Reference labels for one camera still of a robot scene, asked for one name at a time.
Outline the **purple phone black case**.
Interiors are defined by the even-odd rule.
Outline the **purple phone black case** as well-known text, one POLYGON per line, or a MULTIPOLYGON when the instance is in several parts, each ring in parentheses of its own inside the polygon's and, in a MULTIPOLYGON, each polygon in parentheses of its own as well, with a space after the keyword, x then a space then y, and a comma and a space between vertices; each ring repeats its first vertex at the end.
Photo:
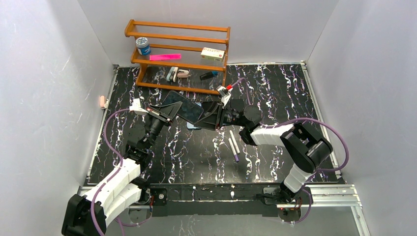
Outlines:
POLYGON ((178 116, 189 123, 196 123, 204 113, 204 109, 201 106, 173 90, 168 92, 161 105, 169 105, 175 102, 182 103, 178 116))

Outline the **light blue phone case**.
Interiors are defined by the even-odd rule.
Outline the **light blue phone case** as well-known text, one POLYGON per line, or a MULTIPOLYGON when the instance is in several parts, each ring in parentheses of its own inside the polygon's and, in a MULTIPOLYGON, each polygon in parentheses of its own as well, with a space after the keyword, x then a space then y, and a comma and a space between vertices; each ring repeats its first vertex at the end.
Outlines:
POLYGON ((188 130, 200 130, 200 127, 196 127, 194 124, 187 122, 186 127, 188 130))

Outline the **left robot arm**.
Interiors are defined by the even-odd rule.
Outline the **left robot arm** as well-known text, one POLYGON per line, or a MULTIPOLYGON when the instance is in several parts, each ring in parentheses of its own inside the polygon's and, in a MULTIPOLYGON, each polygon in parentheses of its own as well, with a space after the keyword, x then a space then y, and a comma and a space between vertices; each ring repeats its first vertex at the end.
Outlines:
POLYGON ((128 131, 125 154, 98 185, 83 195, 73 195, 67 204, 61 233, 64 236, 103 236, 109 224, 141 198, 146 180, 141 172, 150 162, 149 151, 164 126, 171 125, 182 102, 142 108, 132 104, 127 110, 146 121, 128 131))

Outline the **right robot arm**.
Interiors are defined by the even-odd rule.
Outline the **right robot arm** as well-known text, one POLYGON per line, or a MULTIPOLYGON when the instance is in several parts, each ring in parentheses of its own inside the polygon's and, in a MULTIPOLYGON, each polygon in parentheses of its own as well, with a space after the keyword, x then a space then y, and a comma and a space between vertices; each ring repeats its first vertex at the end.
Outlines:
POLYGON ((204 102, 202 104, 204 111, 194 125, 207 130, 237 125, 243 128, 239 135, 247 145, 284 147, 294 163, 289 174, 281 182, 275 198, 280 201, 292 201, 307 180, 330 156, 333 151, 332 145, 307 120, 262 127, 263 118, 258 107, 245 106, 241 99, 236 102, 236 106, 223 106, 221 102, 204 102))

